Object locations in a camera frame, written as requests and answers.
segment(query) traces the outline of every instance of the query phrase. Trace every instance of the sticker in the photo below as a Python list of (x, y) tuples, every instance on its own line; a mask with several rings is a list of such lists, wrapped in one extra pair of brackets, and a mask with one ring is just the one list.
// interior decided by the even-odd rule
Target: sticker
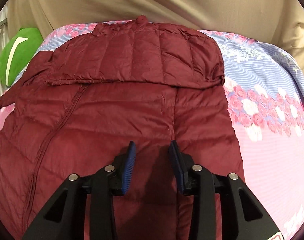
[(284, 240), (281, 232), (277, 232), (274, 236), (269, 238), (268, 240)]

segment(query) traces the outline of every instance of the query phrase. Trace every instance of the red puffer jacket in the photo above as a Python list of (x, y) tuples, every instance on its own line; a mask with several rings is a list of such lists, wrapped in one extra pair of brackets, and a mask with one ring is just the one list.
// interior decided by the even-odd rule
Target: red puffer jacket
[(188, 239), (192, 198), (176, 191), (171, 140), (212, 173), (244, 179), (223, 82), (213, 39), (144, 16), (39, 52), (0, 99), (15, 102), (0, 132), (1, 221), (20, 239), (69, 174), (95, 173), (133, 140), (131, 187), (114, 198), (119, 239)]

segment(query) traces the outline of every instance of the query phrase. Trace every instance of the rose pattern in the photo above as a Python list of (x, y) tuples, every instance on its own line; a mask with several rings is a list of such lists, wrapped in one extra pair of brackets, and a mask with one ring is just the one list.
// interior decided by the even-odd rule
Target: rose pattern
[(232, 124), (245, 127), (252, 141), (262, 139), (262, 129), (282, 136), (302, 136), (304, 132), (304, 105), (296, 93), (291, 97), (283, 88), (275, 97), (267, 94), (261, 85), (244, 90), (233, 79), (226, 77), (224, 92)]

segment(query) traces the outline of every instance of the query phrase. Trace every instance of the triangular cutout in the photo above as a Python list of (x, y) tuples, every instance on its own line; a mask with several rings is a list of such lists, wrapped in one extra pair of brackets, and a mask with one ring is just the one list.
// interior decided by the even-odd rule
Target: triangular cutout
[(65, 201), (67, 200), (68, 190), (64, 190), (55, 203), (51, 206), (50, 210), (44, 216), (46, 220), (60, 223), (62, 220)]
[(244, 190), (239, 190), (239, 197), (241, 198), (245, 221), (249, 222), (256, 219), (261, 219), (263, 217), (261, 211), (257, 208)]

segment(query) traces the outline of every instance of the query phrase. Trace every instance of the mattress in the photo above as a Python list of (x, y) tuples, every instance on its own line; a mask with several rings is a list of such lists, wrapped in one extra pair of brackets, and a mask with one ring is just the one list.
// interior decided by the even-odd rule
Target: mattress
[[(37, 52), (55, 50), (95, 26), (63, 26)], [(290, 239), (304, 222), (304, 75), (295, 60), (274, 45), (233, 33), (201, 32), (217, 42), (223, 55), (224, 90), (246, 184), (284, 239)], [(13, 109), (11, 105), (0, 111), (0, 129)]]

